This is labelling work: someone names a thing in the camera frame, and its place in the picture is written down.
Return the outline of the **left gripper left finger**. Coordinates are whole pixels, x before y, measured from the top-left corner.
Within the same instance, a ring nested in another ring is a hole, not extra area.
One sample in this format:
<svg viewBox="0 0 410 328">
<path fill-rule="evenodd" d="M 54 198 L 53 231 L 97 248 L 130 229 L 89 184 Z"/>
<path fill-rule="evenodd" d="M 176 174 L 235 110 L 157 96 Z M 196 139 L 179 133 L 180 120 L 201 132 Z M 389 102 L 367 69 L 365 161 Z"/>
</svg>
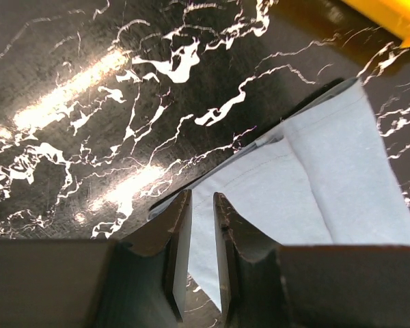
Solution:
<svg viewBox="0 0 410 328">
<path fill-rule="evenodd" d="M 177 327 L 183 321 L 192 192 L 116 246 L 94 327 Z"/>
</svg>

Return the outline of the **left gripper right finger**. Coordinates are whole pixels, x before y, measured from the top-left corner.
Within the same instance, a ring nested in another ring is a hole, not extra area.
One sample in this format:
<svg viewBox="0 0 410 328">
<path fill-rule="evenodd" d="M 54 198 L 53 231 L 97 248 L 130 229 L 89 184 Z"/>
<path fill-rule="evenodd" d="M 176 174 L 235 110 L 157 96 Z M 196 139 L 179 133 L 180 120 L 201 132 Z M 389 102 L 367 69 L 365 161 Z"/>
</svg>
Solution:
<svg viewBox="0 0 410 328">
<path fill-rule="evenodd" d="M 228 198 L 213 195 L 223 327 L 289 327 L 280 280 L 280 244 L 242 217 Z"/>
</svg>

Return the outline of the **blue-grey t shirt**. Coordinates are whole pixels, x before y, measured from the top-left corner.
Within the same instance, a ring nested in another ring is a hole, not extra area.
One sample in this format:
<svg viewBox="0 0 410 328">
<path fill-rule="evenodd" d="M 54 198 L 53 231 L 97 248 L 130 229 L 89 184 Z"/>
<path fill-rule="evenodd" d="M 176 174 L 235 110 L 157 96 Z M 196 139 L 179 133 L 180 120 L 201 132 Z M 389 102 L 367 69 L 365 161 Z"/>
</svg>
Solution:
<svg viewBox="0 0 410 328">
<path fill-rule="evenodd" d="M 215 305 L 217 192 L 284 245 L 410 246 L 410 211 L 358 78 L 329 88 L 189 188 L 188 271 Z"/>
</svg>

